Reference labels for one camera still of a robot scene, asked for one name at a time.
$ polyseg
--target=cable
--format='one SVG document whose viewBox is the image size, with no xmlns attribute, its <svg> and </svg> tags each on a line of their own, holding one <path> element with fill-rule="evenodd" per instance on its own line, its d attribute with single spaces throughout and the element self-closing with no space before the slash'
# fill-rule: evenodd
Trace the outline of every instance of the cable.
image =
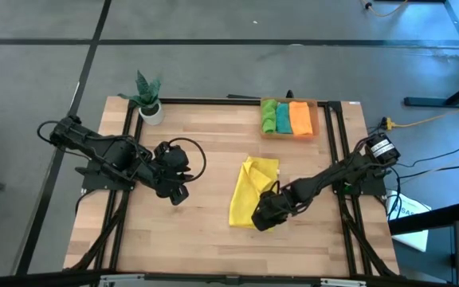
<svg viewBox="0 0 459 287">
<path fill-rule="evenodd" d="M 394 192 L 396 192 L 395 190 L 390 189 L 390 188 L 386 188 L 386 189 L 389 190 L 389 191 L 394 191 Z M 426 204 L 424 204 L 424 203 L 422 203 L 422 202 L 420 202 L 420 201 L 418 201 L 418 200 L 416 200 L 416 199 L 411 199 L 411 198 L 409 198 L 409 199 L 410 199 L 410 200 L 414 200 L 415 202 L 417 202 L 417 203 L 423 205 L 424 207 L 426 207 L 427 210 L 431 210 L 431 207 L 427 206 Z"/>
<path fill-rule="evenodd" d="M 77 215 L 77 210 L 79 210 L 80 201 L 83 200 L 83 198 L 86 197 L 86 195 L 90 195 L 92 192 L 93 191 L 86 191 L 83 195 L 79 197 L 79 199 L 76 202 L 76 215 Z"/>
<path fill-rule="evenodd" d="M 380 131 L 380 126 L 374 127 L 374 129 L 373 129 L 371 132 L 368 131 L 367 134 L 368 134 L 368 135 L 371 135 L 371 134 L 373 134 L 373 133 L 375 133 L 375 132 L 379 132 L 379 131 Z"/>
<path fill-rule="evenodd" d="M 393 198 L 393 197 L 396 197 L 396 196 L 398 196 L 398 195 L 389 195 L 389 196 L 387 196 L 387 198 L 390 199 L 390 198 Z M 418 201 L 418 200 L 416 200 L 416 199 L 411 199 L 411 198 L 408 198 L 408 199 L 409 199 L 409 200 L 412 200 L 412 201 L 415 201 L 415 202 L 417 202 L 417 203 L 419 203 L 419 204 L 421 204 L 421 205 L 424 206 L 428 211 L 431 210 L 431 208 L 430 208 L 429 206 L 427 206 L 426 204 L 424 204 L 424 203 L 422 203 L 422 202 L 420 202 L 420 201 Z"/>
<path fill-rule="evenodd" d="M 46 125 L 46 124 L 59 124 L 60 122 L 58 122 L 57 120 L 47 120 L 43 123 L 41 123 L 38 128 L 37 128 L 37 135 L 38 137 L 45 141 L 46 143 L 49 143 L 49 144 L 52 144 L 54 145 L 50 140 L 47 140 L 42 134 L 41 134 L 41 129 Z M 63 151 L 64 153 L 68 153 L 70 155 L 75 155 L 75 156 L 80 156 L 82 158 L 85 158 L 87 160 L 91 160 L 89 157 L 87 157 L 86 155 L 82 155 L 82 154 L 78 154 L 76 152 L 72 152 L 72 151 L 67 151 L 65 149 L 61 149 L 61 148 L 58 148 L 60 151 Z"/>
<path fill-rule="evenodd" d="M 375 9 L 373 9 L 372 7 L 372 3 L 370 2 L 366 2 L 366 0 L 361 0 L 363 3 L 364 3 L 364 7 L 366 9 L 369 9 L 371 12 L 373 12 L 373 14 L 377 17 L 387 17 L 389 15 L 392 15 L 394 14 L 396 11 L 400 10 L 407 2 L 408 0 L 405 0 L 403 1 L 403 3 L 401 3 L 398 7 L 396 7 L 396 9 L 392 10 L 391 12 L 387 13 L 387 14 L 380 14 L 378 12 L 375 11 Z"/>
<path fill-rule="evenodd" d="M 66 151 L 66 150 L 62 150 L 62 149 L 59 149 L 60 151 L 63 151 L 64 153 L 68 153 L 69 155 L 75 155 L 75 156 L 79 156 L 81 158 L 85 158 L 87 160 L 92 160 L 90 159 L 89 157 L 87 157 L 86 155 L 82 155 L 82 154 L 78 154 L 76 152 L 72 152 L 72 151 Z"/>
<path fill-rule="evenodd" d="M 412 178 L 412 179 L 409 179 L 409 180 L 406 180 L 405 182 L 403 182 L 403 184 L 408 183 L 408 182 L 410 182 L 410 181 L 412 181 L 412 180 L 414 180 L 414 179 L 418 179 L 419 177 L 421 177 L 421 176 L 423 176 L 423 175 L 428 175 L 429 173 L 432 173 L 432 172 L 434 172 L 434 171 L 440 171 L 440 170 L 442 170 L 443 168 L 447 167 L 448 165 L 453 164 L 454 162 L 457 162 L 458 160 L 459 160 L 459 158 L 457 158 L 457 159 L 451 161 L 450 163 L 446 163 L 446 164 L 442 165 L 441 167 L 437 167 L 437 168 L 431 169 L 431 170 L 429 170 L 429 171 L 419 173 L 419 176 L 413 176 L 413 175 L 412 175 L 413 178 Z"/>
<path fill-rule="evenodd" d="M 443 168 L 437 169 L 436 171 L 448 171 L 448 170 L 458 169 L 458 168 L 459 168 L 459 166 L 456 166 L 456 167 L 443 167 Z M 426 172 L 428 172 L 428 171 L 421 171 L 421 172 L 418 172 L 418 173 L 413 174 L 413 175 L 404 175 L 404 176 L 401 176 L 400 179 L 407 179 L 409 177 L 422 175 L 422 174 L 425 174 Z"/>
<path fill-rule="evenodd" d="M 59 123 L 60 123 L 60 122 L 57 121 L 57 120 L 47 120 L 47 121 L 41 123 L 41 124 L 38 126 L 38 128 L 37 128 L 37 136 L 38 136 L 41 140 L 45 141 L 46 143 L 53 144 L 50 140 L 47 140 L 45 137 L 43 137 L 43 136 L 41 135 L 40 131 L 41 131 L 41 129 L 42 129 L 46 124 L 59 124 Z"/>
<path fill-rule="evenodd" d="M 389 214 L 387 214 L 387 221 L 390 220 L 390 215 L 392 214 L 392 211 L 398 205 L 398 202 L 399 202 L 399 210 L 398 210 L 398 214 L 396 215 L 396 219 L 399 218 L 399 214 L 400 214 L 400 212 L 402 210 L 402 198 L 399 196 L 402 193 L 402 186 L 401 186 L 401 183 L 400 183 L 399 174 L 393 167 L 391 167 L 390 169 L 396 174 L 396 183 L 398 184 L 398 186 L 396 187 L 397 188 L 396 193 L 397 193 L 398 197 L 396 197 L 395 201 L 392 203 L 392 207 L 390 209 L 390 212 L 389 212 Z"/>
<path fill-rule="evenodd" d="M 437 119 L 440 119 L 444 116 L 448 116 L 448 115 L 452 115 L 452 114 L 455 114 L 455 113 L 458 113 L 459 112 L 459 109 L 456 110 L 456 111 L 451 111 L 451 112 L 447 112 L 445 114 L 441 114 L 439 116 L 434 116 L 434 117 L 431 117 L 429 119 L 426 119 L 426 120 L 419 120 L 418 122 L 415 122 L 415 123 L 412 123 L 412 124 L 396 124 L 394 122 L 392 122 L 390 120 L 390 118 L 387 118 L 387 130 L 390 130 L 391 128 L 408 128 L 408 127 L 413 127 L 414 125 L 418 125 L 418 124 L 424 124 L 424 123 L 427 123 L 429 121 L 432 121 L 432 120 L 437 120 Z"/>
<path fill-rule="evenodd" d="M 174 143 L 175 141 L 178 141 L 178 140 L 188 141 L 188 142 L 192 143 L 193 145 L 195 145 L 198 148 L 199 152 L 201 152 L 201 157 L 203 158 L 203 167 L 201 168 L 201 171 L 193 178 L 185 179 L 185 180 L 177 180 L 177 179 L 164 179 L 164 180 L 167 180 L 167 181 L 170 181 L 170 182 L 173 182 L 173 183 L 189 183 L 191 181 L 195 181 L 196 179 L 199 179 L 199 177 L 203 174 L 203 172 L 205 172 L 205 169 L 206 169 L 206 155 L 205 155 L 205 152 L 203 151 L 203 149 L 201 148 L 201 146 L 199 145 L 199 143 L 196 143 L 195 141 L 193 141 L 191 139 L 188 139 L 188 138 L 184 138 L 184 137 L 174 138 L 174 139 L 169 141 L 169 145 L 171 145 L 172 143 Z"/>
<path fill-rule="evenodd" d="M 274 191 L 274 187 L 277 187 L 276 193 L 277 193 L 278 195 L 283 195 L 284 200 L 285 200 L 285 202 L 287 203 L 288 209 L 283 208 L 282 206 L 277 205 L 274 201 L 271 202 L 272 205 L 273 205 L 274 207 L 276 207 L 278 210 L 281 210 L 281 211 L 283 211 L 283 212 L 293 213 L 294 210 L 290 207 L 290 206 L 292 205 L 292 203 L 289 201 L 288 196 L 281 190 L 281 183 L 279 182 L 279 180 L 276 180 L 276 181 L 274 182 L 274 184 L 270 187 L 270 190 L 271 190 L 271 191 Z"/>
<path fill-rule="evenodd" d="M 432 160 L 432 159 L 439 159 L 439 158 L 441 158 L 441 157 L 443 157 L 443 156 L 452 155 L 453 153 L 457 153 L 457 152 L 459 152 L 459 148 L 458 148 L 457 150 L 455 150 L 455 151 L 450 151 L 450 152 L 445 153 L 445 154 L 443 154 L 443 155 L 437 155 L 437 156 L 434 156 L 434 157 L 428 158 L 428 159 L 416 160 L 416 161 L 414 161 L 414 163 L 412 163 L 411 165 L 402 164 L 402 163 L 396 163 L 396 164 L 399 165 L 399 166 L 402 166 L 402 167 L 414 167 L 416 163 L 420 163 L 420 162 L 427 161 L 427 160 Z"/>
</svg>

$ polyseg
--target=cardboard box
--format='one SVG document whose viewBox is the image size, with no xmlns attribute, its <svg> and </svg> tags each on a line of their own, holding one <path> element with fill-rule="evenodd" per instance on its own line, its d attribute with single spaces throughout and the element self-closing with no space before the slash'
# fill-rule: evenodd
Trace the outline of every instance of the cardboard box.
<svg viewBox="0 0 459 287">
<path fill-rule="evenodd" d="M 261 129 L 261 117 L 260 117 L 260 134 L 261 138 L 263 139 L 279 139 L 279 140 L 313 140 L 320 134 L 320 123 L 318 122 L 318 104 L 316 100 L 308 100 L 308 99 L 287 99 L 287 98 L 261 98 L 261 103 L 264 100 L 271 100 L 274 99 L 277 103 L 289 103 L 289 102 L 305 102 L 308 103 L 309 107 L 309 115 L 311 117 L 311 127 L 312 127 L 312 135 L 302 135 L 296 136 L 293 134 L 281 134 L 281 133 L 264 133 Z"/>
</svg>

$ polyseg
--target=wooden tabletop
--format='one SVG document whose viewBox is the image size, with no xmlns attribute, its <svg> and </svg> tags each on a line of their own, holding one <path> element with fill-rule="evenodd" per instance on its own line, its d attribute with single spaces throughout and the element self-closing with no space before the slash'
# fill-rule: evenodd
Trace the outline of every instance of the wooden tabletop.
<svg viewBox="0 0 459 287">
<path fill-rule="evenodd" d="M 351 149 L 367 136 L 358 102 L 343 102 L 343 116 Z M 260 107 L 235 105 L 164 104 L 164 121 L 144 125 L 140 143 L 153 150 L 161 141 L 184 136 L 196 140 L 206 153 L 204 175 L 187 183 L 190 196 L 179 206 L 160 199 L 140 184 L 131 193 L 121 243 L 118 270 L 126 272 L 205 273 L 282 276 L 348 276 L 341 218 L 330 187 L 309 209 L 273 231 L 230 227 L 230 201 L 240 166 L 247 156 L 279 159 L 281 185 L 313 176 L 331 163 L 324 111 L 319 110 L 320 136 L 310 141 L 263 140 Z M 121 133 L 127 101 L 110 96 L 99 133 Z M 135 129 L 137 112 L 132 121 Z M 339 158 L 343 158 L 337 119 Z M 186 150 L 193 174 L 202 160 L 192 143 L 178 142 Z M 98 191 L 81 203 L 74 223 L 65 267 L 75 264 L 100 233 L 108 191 Z M 368 241 L 390 269 L 398 272 L 383 206 L 371 196 L 360 199 Z M 354 250 L 362 273 L 359 245 Z M 108 266 L 112 237 L 104 256 Z"/>
</svg>

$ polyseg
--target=yellow cable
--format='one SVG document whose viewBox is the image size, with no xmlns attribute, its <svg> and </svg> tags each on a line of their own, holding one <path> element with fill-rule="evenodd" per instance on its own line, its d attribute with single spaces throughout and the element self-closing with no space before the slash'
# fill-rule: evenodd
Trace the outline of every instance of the yellow cable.
<svg viewBox="0 0 459 287">
<path fill-rule="evenodd" d="M 418 125 L 418 124 L 423 124 L 423 123 L 426 123 L 426 122 L 429 122 L 429 121 L 432 121 L 432 120 L 436 120 L 436 119 L 440 119 L 444 116 L 447 116 L 447 115 L 452 115 L 452 114 L 455 114 L 455 113 L 458 113 L 459 112 L 459 109 L 456 110 L 456 111 L 451 111 L 451 112 L 447 112 L 445 114 L 441 114 L 440 116 L 434 116 L 432 118 L 429 118 L 429 119 L 426 119 L 426 120 L 420 120 L 418 122 L 415 122 L 415 123 L 412 123 L 412 124 L 396 124 L 394 122 L 391 122 L 390 121 L 390 118 L 387 118 L 387 121 L 389 122 L 389 124 L 387 125 L 387 129 L 389 130 L 389 127 L 391 128 L 408 128 L 408 127 L 413 127 L 414 125 Z"/>
<path fill-rule="evenodd" d="M 368 2 L 366 2 L 366 0 L 361 0 L 361 1 L 364 3 L 364 6 L 366 6 L 366 4 L 368 3 Z M 377 11 L 375 11 L 375 9 L 373 9 L 373 6 L 369 6 L 368 9 L 369 9 L 371 12 L 373 12 L 373 14 L 374 14 L 375 16 L 377 16 L 377 17 L 387 17 L 387 16 L 393 14 L 394 12 L 398 11 L 398 10 L 399 10 L 401 7 L 403 7 L 407 2 L 408 2 L 408 0 L 403 1 L 403 3 L 401 3 L 396 9 L 392 10 L 390 13 L 387 13 L 387 14 L 380 14 L 380 13 L 378 13 Z"/>
</svg>

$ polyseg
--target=green plant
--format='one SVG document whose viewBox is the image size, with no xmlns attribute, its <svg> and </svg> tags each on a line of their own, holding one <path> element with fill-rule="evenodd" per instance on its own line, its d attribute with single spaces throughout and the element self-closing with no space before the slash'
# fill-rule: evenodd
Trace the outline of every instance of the green plant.
<svg viewBox="0 0 459 287">
<path fill-rule="evenodd" d="M 146 107 L 150 104 L 154 104 L 159 98 L 160 80 L 159 78 L 154 79 L 150 84 L 144 78 L 143 74 L 138 70 L 137 79 L 135 80 L 137 85 L 137 91 L 139 95 L 127 96 L 119 93 L 118 96 L 126 100 L 135 101 L 140 107 Z"/>
</svg>

